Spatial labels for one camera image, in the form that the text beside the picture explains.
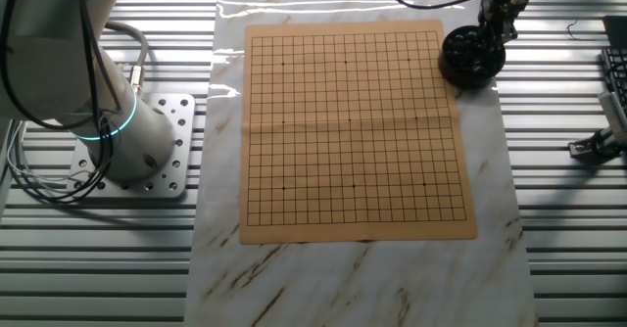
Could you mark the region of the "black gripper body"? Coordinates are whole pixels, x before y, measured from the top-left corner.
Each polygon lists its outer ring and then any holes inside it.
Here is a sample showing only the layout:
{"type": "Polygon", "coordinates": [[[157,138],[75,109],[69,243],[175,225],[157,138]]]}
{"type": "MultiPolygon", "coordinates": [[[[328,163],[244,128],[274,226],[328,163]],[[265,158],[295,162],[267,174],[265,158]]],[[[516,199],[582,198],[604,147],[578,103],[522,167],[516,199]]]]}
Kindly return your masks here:
{"type": "Polygon", "coordinates": [[[484,23],[490,23],[500,37],[504,23],[513,23],[516,13],[510,8],[510,0],[481,0],[479,8],[479,27],[484,23]]]}

